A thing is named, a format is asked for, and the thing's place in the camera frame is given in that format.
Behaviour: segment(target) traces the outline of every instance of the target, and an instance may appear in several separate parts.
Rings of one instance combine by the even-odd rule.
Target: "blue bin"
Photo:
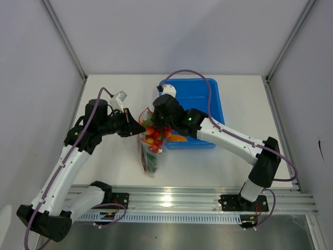
[[[220,102],[219,87],[214,79],[208,78],[208,81],[212,88],[212,100],[210,107],[212,117],[220,123],[225,124]],[[207,113],[209,92],[208,86],[202,78],[169,79],[166,84],[171,84],[175,87],[177,91],[176,99],[185,110],[196,108]],[[214,148],[216,146],[211,142],[193,139],[188,136],[186,138],[187,142],[166,142],[165,145],[168,149],[207,149]]]

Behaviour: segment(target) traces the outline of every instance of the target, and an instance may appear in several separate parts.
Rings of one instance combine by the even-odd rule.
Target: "gray floor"
[[[97,229],[71,230],[45,250],[314,250],[305,216],[276,216],[256,232],[239,226],[211,224],[118,223]]]

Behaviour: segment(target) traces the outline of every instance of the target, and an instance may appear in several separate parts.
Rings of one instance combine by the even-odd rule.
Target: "plastic bag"
[[[146,108],[139,116],[139,123],[146,128],[146,132],[139,134],[138,147],[144,172],[155,176],[161,161],[162,147],[170,137],[171,128],[154,128],[151,122],[152,111]]]

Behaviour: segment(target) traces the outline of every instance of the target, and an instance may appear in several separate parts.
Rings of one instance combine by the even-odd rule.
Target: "white wall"
[[[333,1],[318,1],[272,83],[302,187],[314,194],[329,238],[333,237],[332,13]]]
[[[51,0],[87,74],[267,75],[308,0]]]
[[[1,249],[23,249],[16,210],[53,169],[81,86],[40,2],[0,1],[0,210],[13,209]]]

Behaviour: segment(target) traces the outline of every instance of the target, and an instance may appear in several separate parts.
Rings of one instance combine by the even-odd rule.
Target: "white tabletop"
[[[135,119],[158,96],[156,86],[166,75],[90,75],[80,102],[76,119],[84,114],[90,99],[97,97],[101,87],[111,93],[124,91],[124,107]],[[179,75],[177,78],[195,76]],[[215,79],[226,126],[256,138],[278,138],[273,116],[260,76],[207,76]],[[106,93],[102,98],[109,100]],[[202,150],[168,150],[159,162],[155,177],[144,174],[136,136],[103,138],[78,174],[74,184],[102,181],[110,185],[241,187],[251,166],[227,150],[215,147]],[[289,178],[285,162],[281,162],[276,178]],[[273,188],[292,187],[290,182],[273,182]]]

